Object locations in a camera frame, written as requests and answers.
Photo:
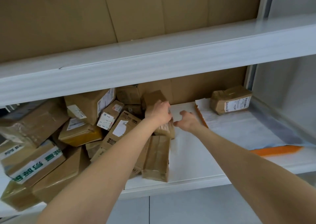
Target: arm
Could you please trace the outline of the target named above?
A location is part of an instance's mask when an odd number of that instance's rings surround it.
[[[106,223],[146,141],[170,121],[169,107],[168,102],[157,102],[144,120],[47,205],[37,223]]]
[[[316,189],[285,170],[180,112],[175,126],[195,135],[263,223],[315,223]]]

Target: shelf board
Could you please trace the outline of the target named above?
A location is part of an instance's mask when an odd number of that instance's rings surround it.
[[[179,112],[195,112],[195,102],[172,105],[174,120],[180,120]],[[203,144],[192,134],[175,128],[176,138],[171,141],[169,182],[158,182],[137,176],[128,180],[119,199],[167,194],[230,184],[230,181]],[[294,174],[316,171],[316,148],[303,148],[295,154],[268,157],[268,160],[284,167]],[[0,172],[0,192],[9,182],[3,170]],[[45,207],[40,203],[22,213],[39,212]],[[20,214],[0,202],[0,217]]]
[[[316,54],[316,14],[251,20],[0,64],[0,106]]]

